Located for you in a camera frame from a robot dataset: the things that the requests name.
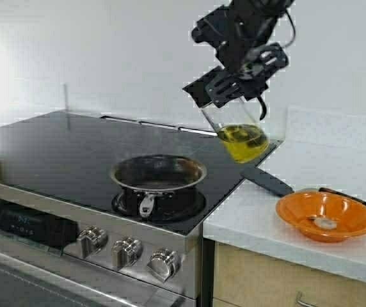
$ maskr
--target black pot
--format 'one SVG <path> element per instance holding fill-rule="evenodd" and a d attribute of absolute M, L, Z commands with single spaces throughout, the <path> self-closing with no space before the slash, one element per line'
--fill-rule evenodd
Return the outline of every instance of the black pot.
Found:
<path fill-rule="evenodd" d="M 153 213 L 173 206 L 193 203 L 195 185 L 207 174 L 203 164 L 185 157 L 151 155 L 121 162 L 111 171 L 111 178 L 123 189 L 123 206 L 130 216 L 149 219 Z"/>

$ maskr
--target spatula handle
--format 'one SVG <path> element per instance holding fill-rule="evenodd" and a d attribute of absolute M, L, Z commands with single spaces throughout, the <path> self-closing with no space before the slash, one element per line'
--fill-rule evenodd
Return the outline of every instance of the spatula handle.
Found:
<path fill-rule="evenodd" d="M 248 168 L 241 172 L 241 175 L 249 181 L 263 187 L 278 197 L 294 193 L 292 187 L 287 185 L 272 174 L 262 171 L 259 168 Z"/>

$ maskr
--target cooktop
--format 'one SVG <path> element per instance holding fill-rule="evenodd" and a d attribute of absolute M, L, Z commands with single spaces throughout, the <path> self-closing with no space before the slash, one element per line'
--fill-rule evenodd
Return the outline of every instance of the cooktop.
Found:
<path fill-rule="evenodd" d="M 140 155 L 183 155 L 203 163 L 206 178 L 197 185 L 202 209 L 184 220 L 140 223 L 187 235 L 243 180 L 241 171 L 215 136 L 134 122 L 54 112 L 0 127 L 0 184 L 119 215 L 113 200 L 121 192 L 109 172 Z"/>

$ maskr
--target drawer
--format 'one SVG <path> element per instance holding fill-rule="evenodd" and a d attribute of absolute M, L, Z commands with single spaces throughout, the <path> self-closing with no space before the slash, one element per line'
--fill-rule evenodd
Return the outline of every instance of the drawer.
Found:
<path fill-rule="evenodd" d="M 366 307 L 366 283 L 243 249 L 216 245 L 214 297 L 240 307 Z"/>

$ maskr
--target digital display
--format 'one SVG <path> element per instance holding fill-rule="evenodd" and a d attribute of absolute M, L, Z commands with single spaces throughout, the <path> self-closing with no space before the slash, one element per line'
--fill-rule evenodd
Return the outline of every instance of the digital display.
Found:
<path fill-rule="evenodd" d="M 57 249 L 77 237 L 75 222 L 14 203 L 0 206 L 0 230 Z"/>

